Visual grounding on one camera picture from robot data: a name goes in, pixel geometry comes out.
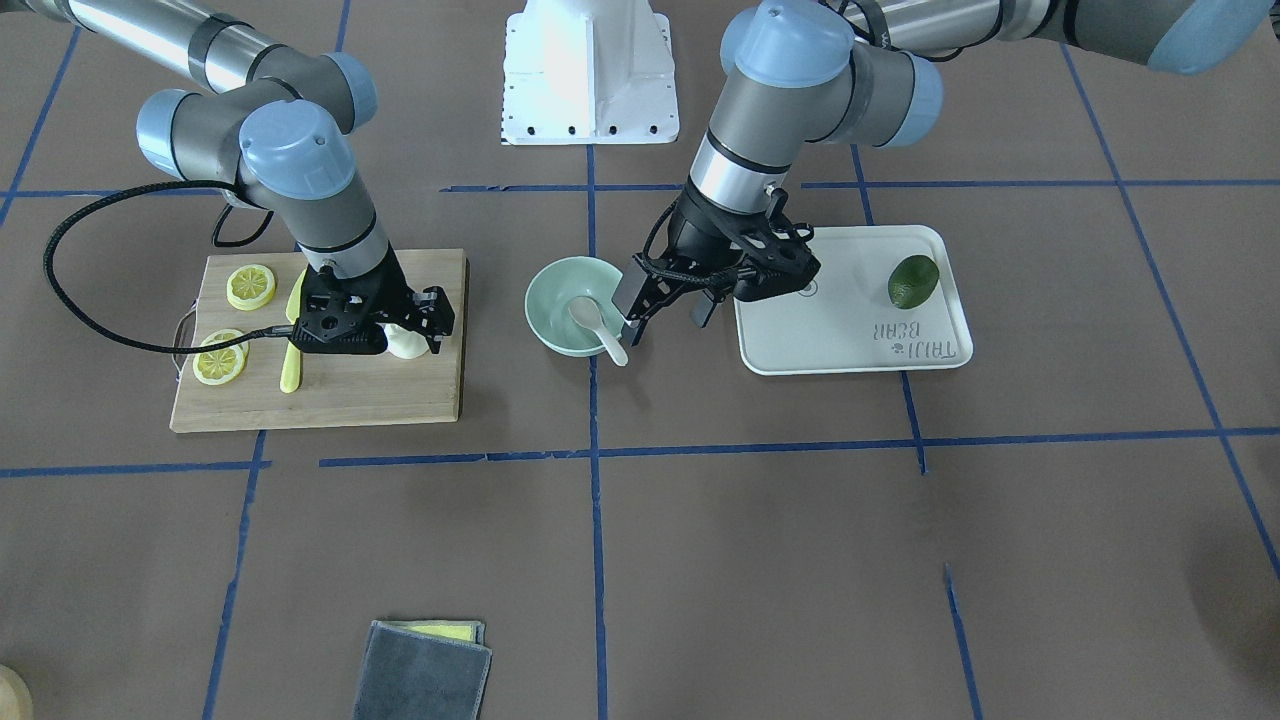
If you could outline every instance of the robotic arm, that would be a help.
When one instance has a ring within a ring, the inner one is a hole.
[[[613,295],[627,320],[623,337],[640,342],[648,322],[690,292],[701,293],[692,320],[705,327],[730,293],[750,302],[804,288],[820,264],[805,245],[812,229],[782,213],[781,188],[801,145],[916,142],[942,108],[931,59],[997,37],[1043,37],[1192,74],[1238,50],[1270,6],[1271,0],[846,0],[833,8],[765,0],[745,10],[724,32],[721,61],[728,78],[685,187]],[[663,222],[666,249],[650,258]]]
[[[216,95],[165,90],[142,106],[138,145],[180,179],[218,181],[236,206],[282,217],[307,258],[289,341],[303,352],[379,354],[379,323],[439,352],[453,310],[439,287],[412,291],[344,137],[378,92],[355,58],[311,58],[189,0],[0,0],[109,37]]]

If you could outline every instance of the light blue cap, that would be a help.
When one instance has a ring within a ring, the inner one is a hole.
[[[161,90],[138,110],[138,122],[134,126],[138,135],[138,147],[142,155],[155,167],[170,176],[186,179],[178,172],[178,161],[173,156],[173,117],[178,111],[178,105],[188,96],[195,95],[186,90]]]
[[[933,63],[910,55],[915,70],[915,86],[911,88],[911,104],[897,132],[881,147],[902,147],[919,142],[933,129],[933,123],[942,114],[942,74]]]
[[[374,76],[369,73],[364,63],[346,53],[325,53],[324,56],[333,60],[342,70],[342,76],[347,78],[351,100],[355,102],[356,122],[351,128],[355,131],[378,114],[378,86],[374,83]]]
[[[1193,76],[1216,67],[1258,29],[1272,0],[1196,0],[1160,38],[1153,70]]]
[[[813,87],[847,68],[852,47],[854,28],[829,8],[814,0],[765,0],[733,59],[755,82]]]
[[[748,8],[735,15],[728,22],[728,27],[724,28],[724,37],[721,38],[721,67],[724,68],[724,74],[733,72],[733,58],[737,55],[737,49],[746,37],[746,31],[751,27],[751,18],[754,17],[755,9]]]
[[[356,177],[356,155],[324,108],[276,100],[241,126],[244,165],[268,190],[294,200],[323,200]]]

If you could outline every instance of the bowl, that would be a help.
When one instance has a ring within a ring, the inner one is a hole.
[[[563,258],[547,265],[525,291],[525,319],[543,345],[570,357],[588,357],[604,351],[595,333],[568,316],[568,301],[585,295],[600,306],[604,327],[622,337],[622,313],[613,306],[613,291],[622,270],[599,258]]]

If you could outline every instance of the yellow knife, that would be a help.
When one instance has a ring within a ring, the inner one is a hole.
[[[289,301],[284,304],[284,319],[291,323],[298,322],[298,313],[302,310],[302,278],[307,275],[306,268],[298,275],[298,282],[293,283],[289,291]],[[284,366],[280,368],[280,392],[293,392],[302,384],[302,351],[292,342],[284,348]]]

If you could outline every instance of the wooden cutting board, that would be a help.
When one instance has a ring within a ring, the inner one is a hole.
[[[223,386],[206,386],[183,363],[169,428],[175,433],[282,428],[334,428],[457,421],[462,401],[462,350],[466,319],[467,259],[462,250],[397,250],[408,284],[444,288],[456,314],[453,334],[439,355],[401,360],[381,355],[303,355],[302,386],[280,392],[284,338],[250,341],[244,372]],[[275,273],[275,296],[244,313],[227,302],[227,278],[257,263]],[[301,252],[214,255],[196,301],[193,343],[214,331],[250,332],[285,323],[284,305],[306,268]]]

